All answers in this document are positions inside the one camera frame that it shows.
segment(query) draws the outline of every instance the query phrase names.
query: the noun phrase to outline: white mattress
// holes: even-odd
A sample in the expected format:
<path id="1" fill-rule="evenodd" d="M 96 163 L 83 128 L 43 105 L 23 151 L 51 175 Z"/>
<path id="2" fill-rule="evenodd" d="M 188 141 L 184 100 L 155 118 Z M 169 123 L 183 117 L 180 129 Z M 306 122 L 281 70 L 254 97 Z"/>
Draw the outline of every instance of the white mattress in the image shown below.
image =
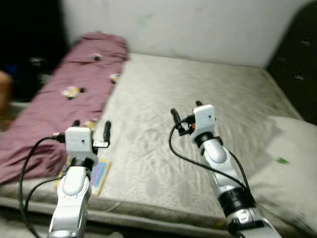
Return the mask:
<path id="1" fill-rule="evenodd" d="M 112 160 L 112 166 L 100 196 L 90 199 L 90 220 L 192 236 L 228 236 L 209 173 L 176 158 L 168 147 L 170 109 L 177 108 L 184 117 L 196 100 L 216 107 L 219 134 L 247 176 L 253 174 L 264 143 L 263 131 L 250 128 L 270 115 L 299 118 L 262 69 L 131 54 L 95 134 L 102 140 L 103 125 L 111 120 L 111 146 L 100 149 L 99 157 Z M 175 134 L 173 144 L 201 161 L 189 137 Z M 25 192 L 36 182 L 25 182 Z M 17 184 L 1 186 L 0 196 L 0 205 L 16 207 Z M 30 210 L 52 213 L 55 202 L 55 187 L 46 184 L 35 192 Z M 285 237 L 296 234 L 267 215 Z"/>

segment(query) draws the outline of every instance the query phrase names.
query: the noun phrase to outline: dark furniture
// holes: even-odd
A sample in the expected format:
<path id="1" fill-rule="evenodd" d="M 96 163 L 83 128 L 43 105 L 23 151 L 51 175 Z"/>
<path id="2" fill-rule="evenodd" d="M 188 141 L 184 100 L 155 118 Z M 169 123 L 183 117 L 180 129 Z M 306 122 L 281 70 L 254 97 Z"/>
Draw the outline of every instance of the dark furniture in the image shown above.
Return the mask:
<path id="1" fill-rule="evenodd" d="M 302 117 L 317 125 L 317 1 L 295 16 L 268 71 Z"/>
<path id="2" fill-rule="evenodd" d="M 0 3 L 0 69 L 14 79 L 13 97 L 30 101 L 67 51 L 59 0 L 4 0 Z"/>

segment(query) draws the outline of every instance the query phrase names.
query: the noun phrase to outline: purple blanket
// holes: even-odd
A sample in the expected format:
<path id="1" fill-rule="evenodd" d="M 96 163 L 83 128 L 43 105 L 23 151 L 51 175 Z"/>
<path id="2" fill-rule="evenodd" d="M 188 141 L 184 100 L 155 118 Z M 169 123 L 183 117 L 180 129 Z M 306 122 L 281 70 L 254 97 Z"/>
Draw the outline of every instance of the purple blanket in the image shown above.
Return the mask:
<path id="1" fill-rule="evenodd" d="M 100 118 L 113 90 L 109 77 L 120 73 L 126 60 L 123 38 L 99 32 L 81 37 L 49 83 L 0 138 L 0 184 L 18 179 L 23 161 L 42 137 L 65 132 L 76 119 L 84 123 Z M 69 86 L 85 90 L 68 100 L 61 91 Z M 66 156 L 64 144 L 42 142 L 29 162 L 25 177 L 57 175 Z"/>

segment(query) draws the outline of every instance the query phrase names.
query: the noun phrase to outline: green sticker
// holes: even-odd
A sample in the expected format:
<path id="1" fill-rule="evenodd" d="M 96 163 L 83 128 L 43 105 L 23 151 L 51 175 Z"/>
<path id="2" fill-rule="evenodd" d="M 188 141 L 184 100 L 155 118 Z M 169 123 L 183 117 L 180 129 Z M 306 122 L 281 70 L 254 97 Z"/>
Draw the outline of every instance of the green sticker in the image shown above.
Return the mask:
<path id="1" fill-rule="evenodd" d="M 287 164 L 289 164 L 289 162 L 288 162 L 287 160 L 283 159 L 283 158 L 278 158 L 276 161 L 277 161 L 278 163 L 282 164 L 282 165 L 287 165 Z"/>

